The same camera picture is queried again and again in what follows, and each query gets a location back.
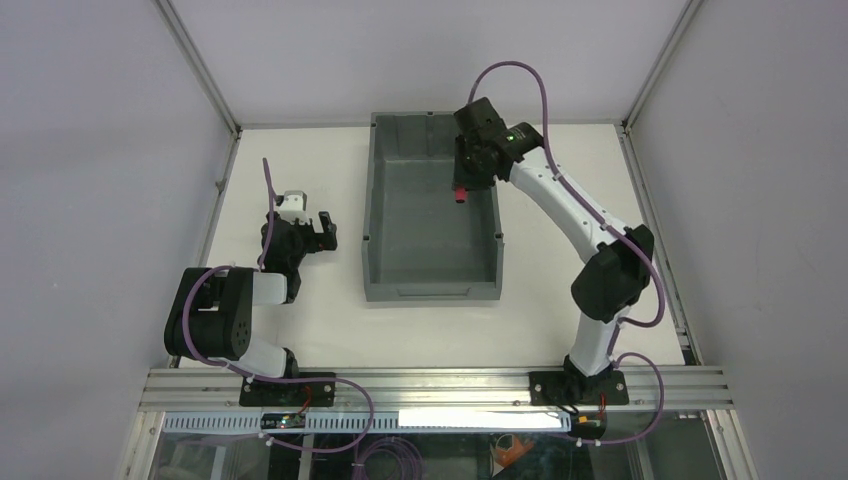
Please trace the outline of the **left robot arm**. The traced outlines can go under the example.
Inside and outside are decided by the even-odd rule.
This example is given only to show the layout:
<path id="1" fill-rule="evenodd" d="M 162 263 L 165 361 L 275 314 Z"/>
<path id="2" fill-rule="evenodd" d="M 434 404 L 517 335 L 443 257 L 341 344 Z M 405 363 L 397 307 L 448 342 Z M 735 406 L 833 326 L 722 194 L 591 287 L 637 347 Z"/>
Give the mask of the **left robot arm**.
<path id="1" fill-rule="evenodd" d="M 256 267 L 193 267 L 183 272 L 164 330 L 169 354 L 229 368 L 252 381 L 300 377 L 294 353 L 253 334 L 253 310 L 292 304 L 302 285 L 306 256 L 338 247 L 327 211 L 301 221 L 279 213 L 261 228 Z"/>

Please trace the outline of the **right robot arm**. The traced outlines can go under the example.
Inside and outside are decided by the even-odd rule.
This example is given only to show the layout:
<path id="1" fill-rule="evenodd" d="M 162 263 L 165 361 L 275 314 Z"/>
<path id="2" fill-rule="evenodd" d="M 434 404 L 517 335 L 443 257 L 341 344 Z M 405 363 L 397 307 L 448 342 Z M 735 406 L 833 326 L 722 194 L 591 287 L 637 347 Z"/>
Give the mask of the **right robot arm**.
<path id="1" fill-rule="evenodd" d="M 618 327 L 651 279 L 653 233 L 604 212 L 556 163 L 544 131 L 526 122 L 507 126 L 487 98 L 466 104 L 453 118 L 459 130 L 452 180 L 456 202 L 497 181 L 509 183 L 553 221 L 582 261 L 570 287 L 580 319 L 563 374 L 574 388 L 598 385 L 612 374 Z"/>

